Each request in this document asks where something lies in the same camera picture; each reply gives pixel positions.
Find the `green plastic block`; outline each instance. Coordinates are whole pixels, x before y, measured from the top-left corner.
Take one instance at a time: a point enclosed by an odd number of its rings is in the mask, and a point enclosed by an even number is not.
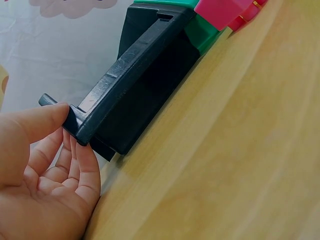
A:
[[[134,0],[135,4],[168,4],[194,9],[199,0]]]
[[[222,31],[218,31],[200,15],[192,19],[184,30],[192,45],[199,50],[201,55],[205,54],[212,47],[222,33]]]

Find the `finger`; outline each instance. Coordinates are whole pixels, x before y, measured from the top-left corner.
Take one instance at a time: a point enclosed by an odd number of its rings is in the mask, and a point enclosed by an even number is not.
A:
[[[41,140],[38,145],[32,149],[28,165],[34,169],[38,176],[41,176],[49,168],[62,142],[63,129],[61,127]]]
[[[91,209],[97,204],[101,192],[100,170],[96,155],[90,146],[76,144],[76,155],[80,168],[79,187],[75,191]]]
[[[62,103],[5,113],[3,117],[25,134],[29,144],[33,144],[61,127],[68,113],[68,104]]]
[[[77,160],[77,153],[76,153],[76,144],[77,141],[74,137],[70,136],[70,145],[71,145],[71,166],[68,175],[68,179],[66,179],[62,184],[66,187],[75,191],[79,186],[79,178],[80,178],[80,169]]]
[[[54,167],[49,168],[43,174],[52,181],[62,183],[68,178],[72,160],[70,134],[63,130],[63,147]]]

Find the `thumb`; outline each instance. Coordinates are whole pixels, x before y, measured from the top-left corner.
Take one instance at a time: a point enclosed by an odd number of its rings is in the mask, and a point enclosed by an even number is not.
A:
[[[7,113],[0,115],[0,119],[3,117],[16,125],[17,130],[25,134],[29,144],[33,144],[60,128],[67,119],[68,113],[69,106],[66,103],[60,103]]]
[[[30,144],[60,128],[68,112],[67,104],[56,104],[0,114],[0,186],[21,184]]]

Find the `wooden surface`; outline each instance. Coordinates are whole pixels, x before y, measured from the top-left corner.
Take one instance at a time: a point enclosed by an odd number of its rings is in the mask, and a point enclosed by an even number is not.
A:
[[[88,239],[320,239],[320,1],[228,34],[103,169]]]

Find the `hand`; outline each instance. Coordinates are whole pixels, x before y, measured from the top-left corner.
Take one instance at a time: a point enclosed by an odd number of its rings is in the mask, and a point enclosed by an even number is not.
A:
[[[0,239],[83,235],[100,197],[100,171],[90,146],[61,128],[68,112],[57,104],[0,114]]]

